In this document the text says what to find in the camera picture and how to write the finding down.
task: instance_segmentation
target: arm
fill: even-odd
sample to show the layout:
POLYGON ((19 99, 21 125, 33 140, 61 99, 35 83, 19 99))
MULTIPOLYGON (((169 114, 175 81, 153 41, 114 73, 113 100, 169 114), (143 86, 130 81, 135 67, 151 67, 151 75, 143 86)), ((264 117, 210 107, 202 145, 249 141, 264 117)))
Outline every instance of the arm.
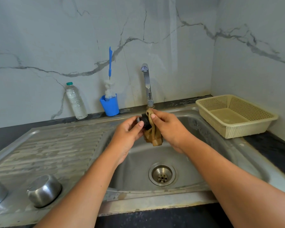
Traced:
POLYGON ((285 227, 285 193, 194 137, 173 114, 154 110, 163 137, 198 169, 234 227, 285 227))
POLYGON ((143 134, 143 122, 134 125, 136 116, 120 124, 105 151, 91 165, 74 188, 36 226, 94 227, 97 214, 117 166, 133 143, 143 134))

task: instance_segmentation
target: brown cloth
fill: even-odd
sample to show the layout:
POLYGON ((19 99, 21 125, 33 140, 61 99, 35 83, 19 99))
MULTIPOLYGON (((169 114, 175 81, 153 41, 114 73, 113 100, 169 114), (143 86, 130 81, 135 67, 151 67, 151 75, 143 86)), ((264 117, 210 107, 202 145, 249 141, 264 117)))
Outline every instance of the brown cloth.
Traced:
POLYGON ((146 142, 152 143, 153 146, 161 146, 163 144, 163 136, 161 135, 160 130, 157 128, 157 126, 152 121, 151 114, 153 114, 153 111, 151 109, 148 109, 146 112, 146 115, 149 118, 149 122, 152 128, 149 130, 146 130, 143 134, 143 137, 146 142))

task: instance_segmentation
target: plastic basket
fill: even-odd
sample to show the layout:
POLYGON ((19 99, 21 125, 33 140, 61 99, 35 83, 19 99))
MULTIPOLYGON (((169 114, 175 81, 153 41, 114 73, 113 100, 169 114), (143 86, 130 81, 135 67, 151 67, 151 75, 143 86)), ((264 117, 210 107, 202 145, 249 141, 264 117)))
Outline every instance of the plastic basket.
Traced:
POLYGON ((200 115, 224 138, 263 133, 278 115, 234 95, 196 101, 200 115))

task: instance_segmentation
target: person's right arm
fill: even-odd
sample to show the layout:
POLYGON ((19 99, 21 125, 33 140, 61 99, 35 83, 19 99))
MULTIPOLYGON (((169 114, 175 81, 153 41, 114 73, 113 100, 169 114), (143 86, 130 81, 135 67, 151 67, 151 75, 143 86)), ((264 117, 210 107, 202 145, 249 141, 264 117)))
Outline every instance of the person's right arm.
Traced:
POLYGON ((285 193, 225 159, 193 136, 173 114, 153 110, 163 137, 185 153, 210 186, 234 227, 285 227, 285 193))

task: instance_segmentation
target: blue cup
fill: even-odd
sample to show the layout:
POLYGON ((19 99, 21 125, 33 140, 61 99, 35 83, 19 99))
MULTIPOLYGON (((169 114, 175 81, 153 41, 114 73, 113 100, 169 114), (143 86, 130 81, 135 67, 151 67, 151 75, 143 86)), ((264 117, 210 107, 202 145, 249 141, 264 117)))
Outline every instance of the blue cup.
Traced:
POLYGON ((100 98, 100 103, 105 110, 107 116, 115 116, 119 113, 117 94, 114 98, 110 98, 108 101, 105 101, 105 95, 100 98))

